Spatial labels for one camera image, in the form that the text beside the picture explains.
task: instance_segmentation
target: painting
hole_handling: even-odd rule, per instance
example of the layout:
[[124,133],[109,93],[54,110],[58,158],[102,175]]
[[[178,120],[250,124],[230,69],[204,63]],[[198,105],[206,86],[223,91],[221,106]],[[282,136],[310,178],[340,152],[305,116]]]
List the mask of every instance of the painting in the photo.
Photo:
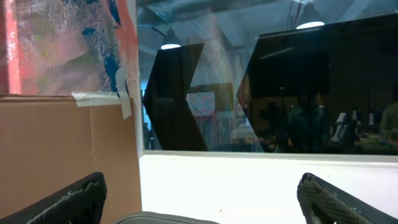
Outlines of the painting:
[[50,96],[117,91],[120,68],[125,80],[137,80],[137,35],[127,2],[6,0],[0,24],[6,25],[8,74],[1,81],[8,87],[1,91]]

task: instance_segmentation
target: cardboard box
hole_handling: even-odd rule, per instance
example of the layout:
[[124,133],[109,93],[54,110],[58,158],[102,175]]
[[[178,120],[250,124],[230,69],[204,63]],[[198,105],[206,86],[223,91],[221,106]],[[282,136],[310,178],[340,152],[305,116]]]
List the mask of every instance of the cardboard box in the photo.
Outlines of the cardboard box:
[[108,188],[102,223],[141,211],[134,115],[69,97],[0,97],[0,218],[94,171]]

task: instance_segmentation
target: lamp shade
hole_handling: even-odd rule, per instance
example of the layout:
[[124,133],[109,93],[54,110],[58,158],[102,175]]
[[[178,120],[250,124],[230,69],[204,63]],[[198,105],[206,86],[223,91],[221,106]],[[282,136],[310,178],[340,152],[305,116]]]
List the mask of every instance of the lamp shade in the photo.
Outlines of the lamp shade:
[[165,50],[176,47],[181,47],[181,42],[175,35],[174,30],[170,28],[169,31],[167,31],[167,35],[164,37],[163,45],[161,46],[161,48],[162,50]]
[[304,29],[309,27],[323,26],[325,23],[322,21],[322,17],[313,4],[308,3],[304,7],[303,14],[298,19],[296,29]]

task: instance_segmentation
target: glass window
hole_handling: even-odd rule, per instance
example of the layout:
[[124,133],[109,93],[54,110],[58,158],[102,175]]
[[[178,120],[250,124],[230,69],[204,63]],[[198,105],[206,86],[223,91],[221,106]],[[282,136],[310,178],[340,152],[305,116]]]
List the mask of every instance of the glass window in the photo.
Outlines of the glass window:
[[145,149],[398,154],[398,10],[138,1]]

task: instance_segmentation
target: wall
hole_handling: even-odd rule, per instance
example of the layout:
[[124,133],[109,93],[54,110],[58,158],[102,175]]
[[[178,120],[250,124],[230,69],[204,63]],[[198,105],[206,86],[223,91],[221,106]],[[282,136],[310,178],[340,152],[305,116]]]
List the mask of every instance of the wall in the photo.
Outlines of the wall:
[[296,190],[301,176],[311,172],[398,218],[394,157],[240,156],[144,155],[139,159],[142,209],[228,224],[305,223]]

